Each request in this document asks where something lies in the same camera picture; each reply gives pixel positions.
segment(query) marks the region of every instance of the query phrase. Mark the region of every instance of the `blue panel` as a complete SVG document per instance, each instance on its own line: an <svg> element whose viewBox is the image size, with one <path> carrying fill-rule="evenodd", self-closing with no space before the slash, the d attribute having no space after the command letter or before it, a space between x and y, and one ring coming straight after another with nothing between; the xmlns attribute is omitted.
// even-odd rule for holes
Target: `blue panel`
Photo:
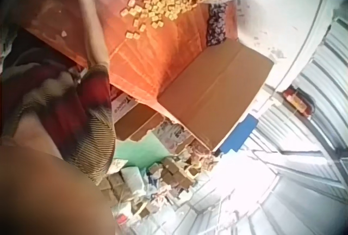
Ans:
<svg viewBox="0 0 348 235"><path fill-rule="evenodd" d="M222 143L220 150L223 153L227 153L229 150L238 152L251 132L256 128L258 122L258 119L248 114L244 121L237 124L232 133Z"/></svg>

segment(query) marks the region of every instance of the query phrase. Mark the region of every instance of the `person's arm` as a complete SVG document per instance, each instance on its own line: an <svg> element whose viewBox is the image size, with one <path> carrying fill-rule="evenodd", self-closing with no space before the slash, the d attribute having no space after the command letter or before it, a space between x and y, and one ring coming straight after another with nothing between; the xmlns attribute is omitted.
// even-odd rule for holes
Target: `person's arm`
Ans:
<svg viewBox="0 0 348 235"><path fill-rule="evenodd" d="M78 0L82 12L85 31L85 43L89 65L100 64L109 69L109 54L105 44L104 32L100 23L96 1Z"/></svg>

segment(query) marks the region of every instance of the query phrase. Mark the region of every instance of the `green surface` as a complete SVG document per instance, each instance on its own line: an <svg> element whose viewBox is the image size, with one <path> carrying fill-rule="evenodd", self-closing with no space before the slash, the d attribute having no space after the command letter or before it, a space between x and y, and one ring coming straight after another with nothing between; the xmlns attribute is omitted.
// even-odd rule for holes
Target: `green surface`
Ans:
<svg viewBox="0 0 348 235"><path fill-rule="evenodd" d="M118 141L114 158L128 160L127 166L137 166L140 169L151 166L169 156L168 150L160 141L149 133L141 141Z"/></svg>

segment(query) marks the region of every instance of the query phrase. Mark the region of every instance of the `orange table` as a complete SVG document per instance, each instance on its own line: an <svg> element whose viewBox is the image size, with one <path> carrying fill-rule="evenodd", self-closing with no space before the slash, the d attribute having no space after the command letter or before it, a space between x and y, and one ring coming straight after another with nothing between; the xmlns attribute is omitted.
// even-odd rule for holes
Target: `orange table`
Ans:
<svg viewBox="0 0 348 235"><path fill-rule="evenodd" d="M83 26L77 0L39 0L36 16L27 31L86 66ZM98 13L110 55L110 82L138 101L164 113L156 97L205 48L208 6L200 4L164 27L147 29L139 40L125 38L133 30L132 17L120 17L128 0L97 0ZM237 38L234 4L230 4L227 31Z"/></svg>

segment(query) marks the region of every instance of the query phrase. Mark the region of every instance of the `open cardboard box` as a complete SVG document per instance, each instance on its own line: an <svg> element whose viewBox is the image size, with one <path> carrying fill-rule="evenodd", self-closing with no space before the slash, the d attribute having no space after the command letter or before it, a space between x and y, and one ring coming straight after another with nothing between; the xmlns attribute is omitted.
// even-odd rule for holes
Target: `open cardboard box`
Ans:
<svg viewBox="0 0 348 235"><path fill-rule="evenodd" d="M171 120L183 125L211 151L247 113L273 62L227 39L204 50L159 95Z"/></svg>

